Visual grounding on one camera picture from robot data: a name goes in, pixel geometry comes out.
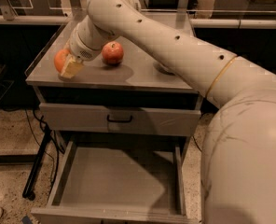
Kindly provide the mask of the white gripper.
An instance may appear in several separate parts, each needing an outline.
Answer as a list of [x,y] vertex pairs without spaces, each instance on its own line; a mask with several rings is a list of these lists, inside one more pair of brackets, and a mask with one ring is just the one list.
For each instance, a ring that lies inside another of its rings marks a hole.
[[84,67],[83,61],[94,60],[101,53],[103,46],[113,39],[112,33],[98,28],[90,17],[86,16],[70,35],[68,47],[73,55],[65,58],[61,77],[72,78],[77,75]]

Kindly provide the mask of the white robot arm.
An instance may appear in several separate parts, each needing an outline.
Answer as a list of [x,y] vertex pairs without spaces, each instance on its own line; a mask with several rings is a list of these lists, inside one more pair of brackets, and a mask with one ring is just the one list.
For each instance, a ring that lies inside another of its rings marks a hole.
[[137,0],[87,0],[69,49],[89,61],[118,36],[218,109],[203,140],[202,224],[276,224],[276,75],[145,17]]

